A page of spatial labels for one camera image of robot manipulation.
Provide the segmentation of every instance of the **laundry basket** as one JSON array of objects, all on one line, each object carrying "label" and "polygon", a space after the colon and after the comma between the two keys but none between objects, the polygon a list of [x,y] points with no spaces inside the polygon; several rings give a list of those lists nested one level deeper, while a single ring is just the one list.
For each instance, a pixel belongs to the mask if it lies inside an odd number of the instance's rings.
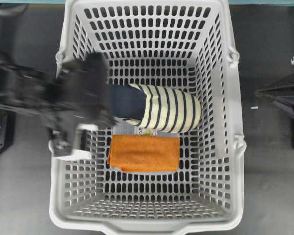
[{"label": "laundry basket", "polygon": [[179,170],[160,175],[106,165],[112,135],[134,134],[134,127],[123,132],[129,129],[121,122],[88,131],[89,158],[52,159],[52,221],[112,235],[238,225],[246,143],[228,2],[68,0],[58,68],[94,51],[106,59],[107,82],[182,89],[200,100],[202,117],[196,129],[179,134]]}]

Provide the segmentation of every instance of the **striped cloth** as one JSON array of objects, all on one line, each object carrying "label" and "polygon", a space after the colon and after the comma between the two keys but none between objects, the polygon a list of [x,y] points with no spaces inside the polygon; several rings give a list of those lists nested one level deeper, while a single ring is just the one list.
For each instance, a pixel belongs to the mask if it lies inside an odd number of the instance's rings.
[{"label": "striped cloth", "polygon": [[146,95],[142,120],[123,120],[131,125],[157,131],[180,133],[198,126],[200,102],[191,94],[181,90],[153,85],[130,84]]}]

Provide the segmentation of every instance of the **dark floor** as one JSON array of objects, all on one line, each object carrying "label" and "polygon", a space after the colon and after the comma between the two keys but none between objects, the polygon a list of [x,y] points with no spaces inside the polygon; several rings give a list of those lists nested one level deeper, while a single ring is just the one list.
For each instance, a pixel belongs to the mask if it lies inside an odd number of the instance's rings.
[{"label": "dark floor", "polygon": [[[244,215],[237,228],[213,235],[294,235],[294,150],[288,117],[254,91],[293,73],[294,7],[231,7],[245,140]],[[62,6],[31,5],[1,19],[0,49],[23,65],[55,73]],[[50,153],[41,124],[17,115],[14,144],[0,155],[0,235],[98,235],[64,230],[49,218]]]}]

